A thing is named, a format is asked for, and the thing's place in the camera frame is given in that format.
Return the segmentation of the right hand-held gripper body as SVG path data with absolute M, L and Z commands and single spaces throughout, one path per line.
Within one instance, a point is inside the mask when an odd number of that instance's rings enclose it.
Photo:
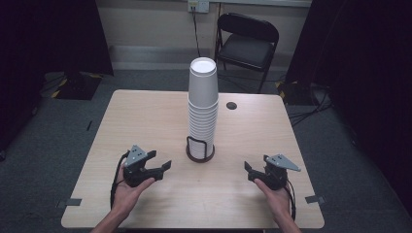
M 272 190 L 278 190 L 287 185 L 288 170 L 300 172 L 301 169 L 283 154 L 271 155 L 264 167 L 265 183 Z

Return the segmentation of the person's right hand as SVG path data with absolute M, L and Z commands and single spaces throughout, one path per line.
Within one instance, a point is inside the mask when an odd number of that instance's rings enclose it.
M 254 183 L 265 195 L 270 212 L 276 223 L 292 219 L 290 197 L 284 189 L 272 190 L 259 179 L 254 179 Z

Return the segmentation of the white wall socket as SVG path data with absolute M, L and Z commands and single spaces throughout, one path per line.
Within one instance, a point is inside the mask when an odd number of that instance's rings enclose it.
M 210 2 L 207 0 L 188 0 L 188 11 L 190 13 L 208 14 Z

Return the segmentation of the white paper cup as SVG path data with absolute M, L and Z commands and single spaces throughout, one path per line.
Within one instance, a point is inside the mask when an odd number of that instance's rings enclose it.
M 189 66 L 189 101 L 205 109 L 214 105 L 219 98 L 217 66 L 208 57 L 195 58 Z

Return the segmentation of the dark curtain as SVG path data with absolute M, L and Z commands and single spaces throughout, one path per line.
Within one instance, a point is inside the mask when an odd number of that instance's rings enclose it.
M 114 73 L 97 0 L 0 0 L 0 151 L 51 72 Z
M 312 0 L 286 80 L 329 87 L 412 216 L 412 0 Z

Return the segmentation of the stack of white cups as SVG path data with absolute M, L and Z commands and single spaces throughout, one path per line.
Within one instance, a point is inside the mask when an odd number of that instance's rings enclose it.
M 201 109 L 189 102 L 189 136 L 214 145 L 219 102 Z

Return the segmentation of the person's left hand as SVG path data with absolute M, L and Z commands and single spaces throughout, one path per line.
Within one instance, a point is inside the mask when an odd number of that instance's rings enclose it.
M 148 178 L 138 186 L 131 187 L 124 181 L 123 170 L 124 165 L 122 164 L 115 181 L 114 202 L 111 208 L 111 211 L 118 216 L 128 216 L 143 191 L 155 182 L 154 178 Z

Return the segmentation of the black folding chair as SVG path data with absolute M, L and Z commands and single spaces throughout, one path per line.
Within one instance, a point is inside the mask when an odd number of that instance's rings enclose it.
M 270 22 L 236 13 L 226 13 L 217 21 L 215 61 L 223 67 L 235 66 L 261 72 L 262 78 L 257 92 L 261 92 L 271 66 L 279 32 Z

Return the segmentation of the grey tape strip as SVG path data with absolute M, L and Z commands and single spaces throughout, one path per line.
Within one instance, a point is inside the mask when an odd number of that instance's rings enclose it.
M 60 200 L 56 207 L 59 209 L 64 209 L 67 206 L 80 206 L 82 203 L 82 200 L 80 198 L 69 198 L 65 200 Z
M 318 203 L 319 205 L 323 205 L 326 201 L 326 199 L 323 196 L 318 195 L 306 196 L 305 200 L 307 204 Z

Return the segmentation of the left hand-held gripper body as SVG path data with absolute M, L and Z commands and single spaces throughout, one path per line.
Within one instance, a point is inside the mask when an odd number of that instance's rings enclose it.
M 138 186 L 148 178 L 154 178 L 156 181 L 163 179 L 163 176 L 155 176 L 155 168 L 146 168 L 147 161 L 147 152 L 143 151 L 137 145 L 133 145 L 131 150 L 128 152 L 123 170 L 124 181 L 129 186 Z

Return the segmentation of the stand base with yellow stripes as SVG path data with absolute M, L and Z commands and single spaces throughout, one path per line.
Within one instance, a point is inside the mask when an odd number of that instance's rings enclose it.
M 100 74 L 51 72 L 45 75 L 40 94 L 54 99 L 91 100 L 102 80 Z

